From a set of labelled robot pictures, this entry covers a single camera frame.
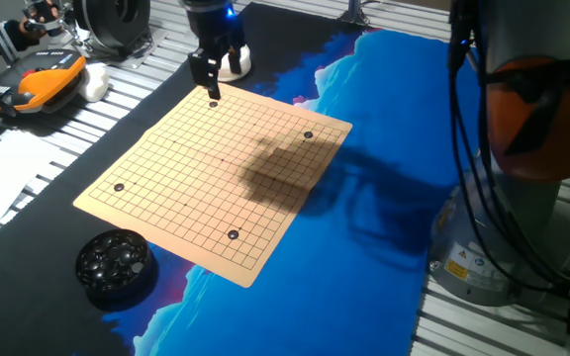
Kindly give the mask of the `person hand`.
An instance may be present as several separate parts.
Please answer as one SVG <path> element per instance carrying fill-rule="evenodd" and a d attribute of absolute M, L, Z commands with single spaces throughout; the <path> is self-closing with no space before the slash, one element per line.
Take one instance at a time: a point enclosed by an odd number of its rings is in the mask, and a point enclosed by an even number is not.
<path fill-rule="evenodd" d="M 26 34 L 56 37 L 63 33 L 60 8 L 51 0 L 25 0 L 21 29 Z"/>

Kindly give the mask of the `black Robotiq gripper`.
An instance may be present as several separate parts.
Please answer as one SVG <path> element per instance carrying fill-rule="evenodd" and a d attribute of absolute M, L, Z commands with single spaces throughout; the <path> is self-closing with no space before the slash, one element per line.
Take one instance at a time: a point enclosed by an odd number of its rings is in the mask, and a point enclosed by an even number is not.
<path fill-rule="evenodd" d="M 245 45 L 241 20 L 233 4 L 186 4 L 190 29 L 199 48 L 188 54 L 193 81 L 204 87 L 211 99 L 220 100 L 219 65 L 215 59 L 229 56 L 230 72 L 242 74 L 240 49 Z"/>

